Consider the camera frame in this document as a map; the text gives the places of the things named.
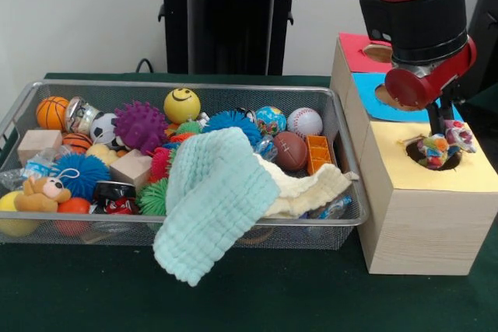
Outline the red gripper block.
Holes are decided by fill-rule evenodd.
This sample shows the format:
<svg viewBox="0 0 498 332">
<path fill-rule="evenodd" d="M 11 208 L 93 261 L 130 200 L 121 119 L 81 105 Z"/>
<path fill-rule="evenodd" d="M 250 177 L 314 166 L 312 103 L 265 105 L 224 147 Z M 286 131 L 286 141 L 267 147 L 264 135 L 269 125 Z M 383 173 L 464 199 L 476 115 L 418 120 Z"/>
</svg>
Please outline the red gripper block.
<svg viewBox="0 0 498 332">
<path fill-rule="evenodd" d="M 431 135 L 444 135 L 444 120 L 454 119 L 453 103 L 444 89 L 475 63 L 477 48 L 471 37 L 456 54 L 428 65 L 393 64 L 384 80 L 389 95 L 400 105 L 426 108 Z M 440 107 L 435 100 L 440 98 Z"/>
</svg>

